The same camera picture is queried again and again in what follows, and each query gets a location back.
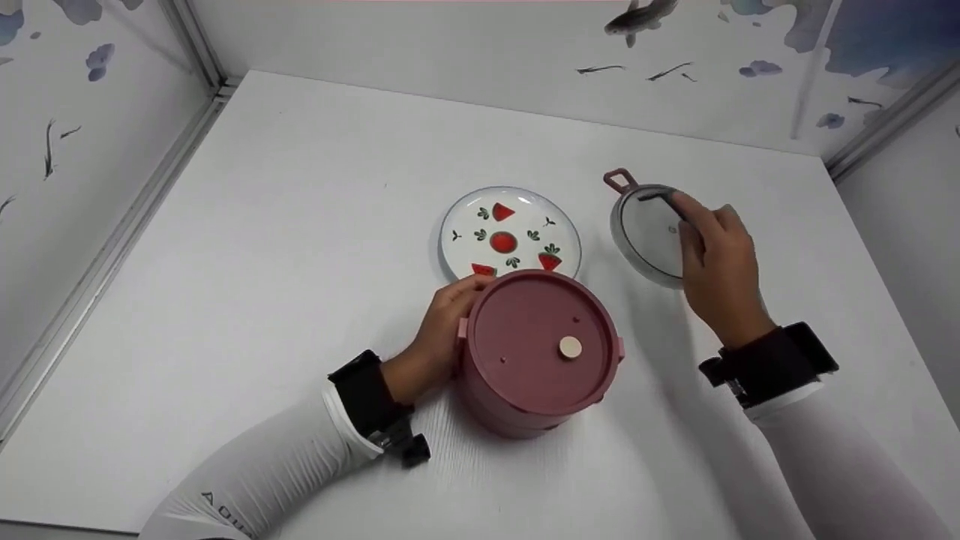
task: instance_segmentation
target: wrist mount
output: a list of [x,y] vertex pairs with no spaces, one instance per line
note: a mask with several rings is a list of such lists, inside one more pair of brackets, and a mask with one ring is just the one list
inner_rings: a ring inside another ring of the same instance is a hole
[[414,408],[394,401],[380,371],[380,357],[367,350],[331,374],[347,416],[357,432],[386,454],[400,458],[403,468],[430,459],[430,446],[422,433],[413,434]]
[[807,323],[774,331],[700,364],[714,387],[726,384],[743,408],[760,405],[840,369]]

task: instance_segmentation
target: round knob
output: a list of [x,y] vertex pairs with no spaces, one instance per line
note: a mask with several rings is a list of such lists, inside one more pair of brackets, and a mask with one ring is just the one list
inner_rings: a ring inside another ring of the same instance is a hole
[[562,356],[564,360],[575,360],[583,351],[584,346],[580,344],[580,340],[572,335],[568,335],[560,340],[560,356]]

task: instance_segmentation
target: pot lid handle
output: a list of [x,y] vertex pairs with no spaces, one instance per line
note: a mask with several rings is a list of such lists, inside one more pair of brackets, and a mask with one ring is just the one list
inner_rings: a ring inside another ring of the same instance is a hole
[[[624,180],[627,181],[627,183],[618,184],[613,179],[613,177],[616,177],[616,176],[622,176]],[[681,219],[689,223],[689,220],[686,219],[686,216],[680,210],[680,208],[678,208],[677,205],[673,204],[672,196],[674,192],[677,191],[677,188],[675,187],[670,187],[669,185],[660,185],[660,184],[640,185],[634,179],[634,175],[630,174],[630,171],[628,171],[623,167],[614,169],[609,173],[603,175],[603,181],[604,181],[604,184],[609,185],[611,188],[613,188],[613,191],[616,191],[620,195],[626,195],[627,193],[635,189],[642,189],[642,191],[636,195],[637,200],[649,201],[651,199],[660,198],[664,201],[664,203],[666,203],[666,205],[668,205],[671,209],[673,209],[673,211],[677,212],[677,215],[680,216]]]
[[[627,181],[627,183],[624,185],[621,185],[615,182],[613,180],[613,177],[617,175],[622,176],[624,180]],[[634,175],[630,174],[630,171],[628,171],[623,167],[614,169],[609,173],[603,175],[603,182],[604,184],[612,187],[613,191],[616,191],[620,195],[625,195],[628,191],[631,191],[633,189],[637,189],[638,187],[640,187],[640,184],[637,184],[636,180],[634,180]]]

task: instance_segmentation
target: right hand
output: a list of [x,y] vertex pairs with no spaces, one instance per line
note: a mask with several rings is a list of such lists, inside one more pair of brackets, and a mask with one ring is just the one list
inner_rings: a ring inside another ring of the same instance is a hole
[[710,211],[681,191],[673,202],[686,217],[680,243],[684,294],[693,312],[730,350],[775,329],[760,301],[754,240],[733,207]]

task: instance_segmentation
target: white plate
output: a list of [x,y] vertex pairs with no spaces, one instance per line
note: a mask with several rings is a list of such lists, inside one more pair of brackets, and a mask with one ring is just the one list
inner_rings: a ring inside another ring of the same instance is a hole
[[440,230],[441,258],[459,280],[476,273],[580,269],[580,236],[548,199],[519,187],[484,187],[462,197]]

